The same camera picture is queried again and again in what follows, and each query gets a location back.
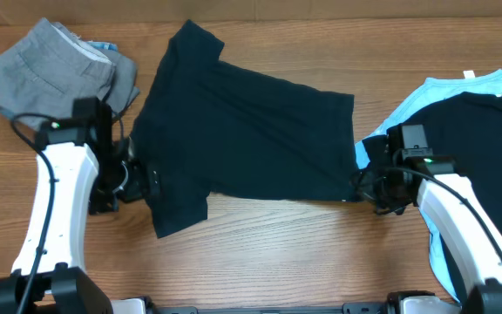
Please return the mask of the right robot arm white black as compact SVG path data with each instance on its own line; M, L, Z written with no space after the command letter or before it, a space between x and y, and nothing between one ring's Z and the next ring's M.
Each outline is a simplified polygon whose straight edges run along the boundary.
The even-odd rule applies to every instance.
M439 230L458 268L466 299L454 306L436 297L397 293L388 313L502 313L502 235L479 204L472 183L450 155L436 155L421 125L399 124L383 137L381 156L350 178L376 213L412 204Z

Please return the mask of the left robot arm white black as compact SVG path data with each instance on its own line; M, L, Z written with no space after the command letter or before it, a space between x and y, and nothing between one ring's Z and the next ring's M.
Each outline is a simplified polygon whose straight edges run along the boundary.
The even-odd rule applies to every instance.
M23 246L0 278L0 314L153 314L150 297L111 300L85 270L88 216L148 191L128 140L112 139L112 109L96 97L76 99L71 117L41 118L34 140L16 132L37 154L37 187Z

